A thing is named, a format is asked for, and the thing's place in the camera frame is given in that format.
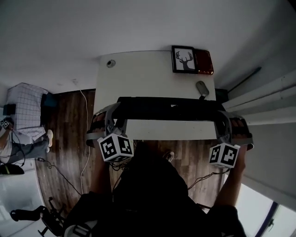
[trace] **black shirt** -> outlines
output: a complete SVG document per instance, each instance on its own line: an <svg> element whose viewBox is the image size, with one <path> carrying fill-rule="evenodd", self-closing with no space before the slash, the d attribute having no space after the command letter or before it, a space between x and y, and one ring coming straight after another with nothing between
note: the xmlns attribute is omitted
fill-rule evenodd
<svg viewBox="0 0 296 237"><path fill-rule="evenodd" d="M113 194L84 194L64 229L97 220L92 236L178 234L245 237L233 206L213 206L206 214L188 197L187 185L167 161L143 144L122 173Z"/></svg>

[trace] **human arm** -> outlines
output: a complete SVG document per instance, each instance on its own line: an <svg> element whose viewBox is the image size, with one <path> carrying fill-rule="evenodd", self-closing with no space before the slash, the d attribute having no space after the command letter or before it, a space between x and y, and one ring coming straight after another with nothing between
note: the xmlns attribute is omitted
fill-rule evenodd
<svg viewBox="0 0 296 237"><path fill-rule="evenodd" d="M232 121L233 126L244 126L241 121L237 123ZM235 135L235 138L244 138L245 135ZM239 154L237 156L236 164L233 169L230 170L229 176L225 181L222 189L220 190L215 205L229 205L235 206L237 202L237 198L241 188L241 180L246 168L245 164L245 156L247 152L247 145L243 145L240 147Z"/></svg>
<svg viewBox="0 0 296 237"><path fill-rule="evenodd" d="M105 114L102 113L94 118L93 122L104 120ZM104 131L104 128L96 129L95 132ZM92 182L90 191L99 194L111 195L111 183L109 174L109 164L104 162L102 153L97 141L94 141L96 160L92 172Z"/></svg>
<svg viewBox="0 0 296 237"><path fill-rule="evenodd" d="M6 145L7 138L9 136L10 131L12 131L12 129L13 129L13 126L10 124L5 130L5 132L3 133L3 135L0 137L0 150L3 149L4 146Z"/></svg>

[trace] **white cube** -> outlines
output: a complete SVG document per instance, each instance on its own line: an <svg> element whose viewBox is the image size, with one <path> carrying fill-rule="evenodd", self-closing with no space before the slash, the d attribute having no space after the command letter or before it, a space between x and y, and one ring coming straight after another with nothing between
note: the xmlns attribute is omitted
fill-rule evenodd
<svg viewBox="0 0 296 237"><path fill-rule="evenodd" d="M210 148L209 163L219 168L233 168L240 146L221 143Z"/></svg>
<svg viewBox="0 0 296 237"><path fill-rule="evenodd" d="M98 143L105 162L120 162L134 156L134 143L126 137L110 134Z"/></svg>

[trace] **picture frame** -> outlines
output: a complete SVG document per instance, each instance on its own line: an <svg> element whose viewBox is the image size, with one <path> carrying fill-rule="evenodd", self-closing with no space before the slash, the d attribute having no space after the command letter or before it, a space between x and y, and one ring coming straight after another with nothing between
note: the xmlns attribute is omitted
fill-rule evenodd
<svg viewBox="0 0 296 237"><path fill-rule="evenodd" d="M172 64L174 73L198 74L193 47L172 45Z"/></svg>

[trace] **white table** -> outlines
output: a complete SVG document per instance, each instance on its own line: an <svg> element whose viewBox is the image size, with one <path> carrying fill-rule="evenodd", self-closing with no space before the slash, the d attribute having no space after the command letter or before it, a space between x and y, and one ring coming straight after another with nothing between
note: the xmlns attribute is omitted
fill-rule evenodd
<svg viewBox="0 0 296 237"><path fill-rule="evenodd" d="M116 65L108 68L111 59ZM207 86L206 99L216 100L213 76L173 73L168 51L105 55L99 62L94 112L116 103L120 96L198 99L197 81ZM137 140L216 139L214 123L208 121L128 120L126 134Z"/></svg>

